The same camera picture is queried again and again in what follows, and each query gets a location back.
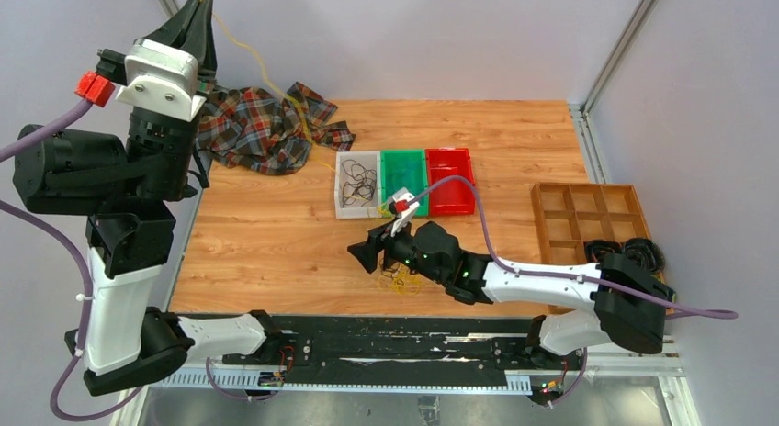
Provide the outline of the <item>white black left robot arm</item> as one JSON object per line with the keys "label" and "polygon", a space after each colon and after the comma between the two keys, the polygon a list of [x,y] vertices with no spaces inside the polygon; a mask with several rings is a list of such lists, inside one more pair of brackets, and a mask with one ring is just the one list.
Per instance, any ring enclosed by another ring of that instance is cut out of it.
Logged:
{"label": "white black left robot arm", "polygon": [[84,312],[66,335],[93,396],[165,379],[186,361],[225,354],[272,364],[281,340],[262,311],[192,319],[149,303],[172,249],[169,204],[195,194],[189,167],[218,67],[213,0],[187,0],[125,53],[102,50],[75,88],[78,104],[27,125],[2,150],[14,163],[19,216],[83,216],[76,261]]}

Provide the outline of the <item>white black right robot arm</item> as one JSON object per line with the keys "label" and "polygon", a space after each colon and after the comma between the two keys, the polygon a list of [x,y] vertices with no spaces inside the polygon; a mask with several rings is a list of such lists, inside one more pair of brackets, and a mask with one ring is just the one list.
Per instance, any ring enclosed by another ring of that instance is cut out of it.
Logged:
{"label": "white black right robot arm", "polygon": [[525,356],[539,368],[609,342],[641,354],[663,348],[670,289],[622,254],[579,265],[509,262],[461,249],[434,222],[416,231],[379,226],[347,250],[369,273],[402,264],[464,304],[522,301],[566,308],[565,314],[535,318],[527,334]]}

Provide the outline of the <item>white plastic bin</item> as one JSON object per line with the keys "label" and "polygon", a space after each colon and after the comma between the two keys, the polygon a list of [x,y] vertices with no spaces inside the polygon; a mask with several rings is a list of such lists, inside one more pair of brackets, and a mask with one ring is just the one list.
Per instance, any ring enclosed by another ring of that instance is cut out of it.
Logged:
{"label": "white plastic bin", "polygon": [[380,151],[335,154],[334,207],[337,219],[377,219],[381,202]]}

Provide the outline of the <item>green plastic bin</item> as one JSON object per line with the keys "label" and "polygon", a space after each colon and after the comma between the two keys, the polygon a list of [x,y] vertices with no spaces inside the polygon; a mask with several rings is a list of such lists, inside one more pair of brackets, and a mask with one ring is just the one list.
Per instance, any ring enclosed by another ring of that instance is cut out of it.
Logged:
{"label": "green plastic bin", "polygon": [[429,186],[423,149],[381,151],[380,163],[382,203],[403,187],[417,196]]}

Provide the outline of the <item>plaid flannel cloth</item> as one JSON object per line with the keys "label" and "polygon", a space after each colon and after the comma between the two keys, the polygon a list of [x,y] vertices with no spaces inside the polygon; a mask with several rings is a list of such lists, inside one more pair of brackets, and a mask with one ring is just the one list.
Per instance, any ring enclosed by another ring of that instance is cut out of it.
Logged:
{"label": "plaid flannel cloth", "polygon": [[213,161],[265,175],[288,175],[308,161],[314,145],[350,151],[356,135],[333,122],[338,106],[296,82],[280,100],[260,87],[211,95],[203,106],[197,147]]}

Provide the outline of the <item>wooden compartment tray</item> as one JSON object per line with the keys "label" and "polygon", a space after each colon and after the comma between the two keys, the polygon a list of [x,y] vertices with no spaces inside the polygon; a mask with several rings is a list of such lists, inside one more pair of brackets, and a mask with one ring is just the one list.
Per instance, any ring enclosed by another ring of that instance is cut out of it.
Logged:
{"label": "wooden compartment tray", "polygon": [[537,183],[531,201],[542,263],[590,263],[622,252],[664,280],[664,257],[632,185]]}

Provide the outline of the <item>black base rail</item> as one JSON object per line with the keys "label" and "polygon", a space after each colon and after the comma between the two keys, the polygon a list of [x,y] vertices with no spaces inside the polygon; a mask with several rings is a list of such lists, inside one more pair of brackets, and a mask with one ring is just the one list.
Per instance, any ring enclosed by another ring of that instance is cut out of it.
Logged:
{"label": "black base rail", "polygon": [[678,378],[675,344],[655,355],[613,344],[562,358],[533,352],[529,319],[275,315],[257,353],[217,353],[186,362],[158,388],[271,392],[526,396],[547,405],[605,377]]}

